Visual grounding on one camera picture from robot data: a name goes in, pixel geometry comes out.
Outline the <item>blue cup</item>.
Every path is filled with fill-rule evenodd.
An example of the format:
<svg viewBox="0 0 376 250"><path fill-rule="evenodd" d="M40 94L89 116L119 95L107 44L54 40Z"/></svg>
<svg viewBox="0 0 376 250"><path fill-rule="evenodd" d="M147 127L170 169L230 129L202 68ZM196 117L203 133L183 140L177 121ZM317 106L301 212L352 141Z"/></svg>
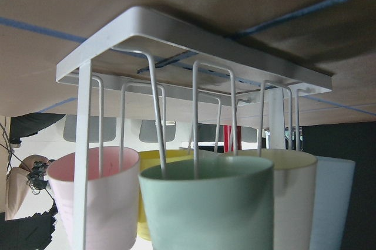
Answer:
<svg viewBox="0 0 376 250"><path fill-rule="evenodd" d="M310 249L340 249L355 162L322 156L317 160Z"/></svg>

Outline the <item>red cylinder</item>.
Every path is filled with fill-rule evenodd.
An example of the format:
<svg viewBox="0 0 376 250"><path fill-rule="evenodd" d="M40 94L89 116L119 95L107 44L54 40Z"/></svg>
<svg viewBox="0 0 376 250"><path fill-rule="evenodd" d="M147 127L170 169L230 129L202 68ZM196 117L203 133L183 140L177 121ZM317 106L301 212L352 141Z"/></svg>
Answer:
<svg viewBox="0 0 376 250"><path fill-rule="evenodd" d="M229 151L233 151L233 145L230 144L230 140L233 139L233 137L231 136L232 126L224 125L223 130L224 130L223 131L224 152L227 153ZM241 150L241 127L240 126L237 126L236 134L237 134L237 149Z"/></svg>

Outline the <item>green cup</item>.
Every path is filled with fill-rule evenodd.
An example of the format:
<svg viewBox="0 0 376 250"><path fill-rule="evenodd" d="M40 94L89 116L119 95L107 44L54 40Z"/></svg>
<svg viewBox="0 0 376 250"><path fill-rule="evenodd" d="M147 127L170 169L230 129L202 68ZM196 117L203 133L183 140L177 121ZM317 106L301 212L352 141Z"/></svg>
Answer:
<svg viewBox="0 0 376 250"><path fill-rule="evenodd" d="M204 157L140 173L154 249L272 249L273 163L252 156Z"/></svg>

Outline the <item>yellow cup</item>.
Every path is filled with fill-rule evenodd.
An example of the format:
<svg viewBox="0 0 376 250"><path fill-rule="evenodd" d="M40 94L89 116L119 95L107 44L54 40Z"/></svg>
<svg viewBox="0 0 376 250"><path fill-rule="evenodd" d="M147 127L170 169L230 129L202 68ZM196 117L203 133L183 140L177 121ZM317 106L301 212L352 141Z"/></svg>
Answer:
<svg viewBox="0 0 376 250"><path fill-rule="evenodd" d="M159 150L141 151L140 156L140 171L147 168L160 165ZM166 162L171 163L175 161L189 160L193 158L193 152L187 150L167 150ZM147 225L145 209L143 206L142 194L139 193L139 213L137 221L137 234L141 238L150 241L150 232Z"/></svg>

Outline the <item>pink cup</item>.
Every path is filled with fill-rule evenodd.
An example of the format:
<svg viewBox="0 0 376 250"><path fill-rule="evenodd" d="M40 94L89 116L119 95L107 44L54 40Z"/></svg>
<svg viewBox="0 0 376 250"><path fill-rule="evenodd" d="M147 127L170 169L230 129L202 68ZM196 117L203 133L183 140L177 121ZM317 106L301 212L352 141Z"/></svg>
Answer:
<svg viewBox="0 0 376 250"><path fill-rule="evenodd" d="M139 154L125 147L120 168L118 147L104 147L103 153L103 173L99 174L99 148L89 150L86 249L131 249L137 235ZM47 169L69 242L77 230L73 221L74 169L75 153L55 160Z"/></svg>

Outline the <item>beige cup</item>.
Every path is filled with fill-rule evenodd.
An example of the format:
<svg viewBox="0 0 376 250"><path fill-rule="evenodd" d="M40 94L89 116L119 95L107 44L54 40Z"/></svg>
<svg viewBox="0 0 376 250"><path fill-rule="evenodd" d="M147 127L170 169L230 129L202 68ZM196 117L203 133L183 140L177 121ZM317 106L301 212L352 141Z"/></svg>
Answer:
<svg viewBox="0 0 376 250"><path fill-rule="evenodd" d="M261 149L274 163L274 249L309 249L317 158L309 153Z"/></svg>

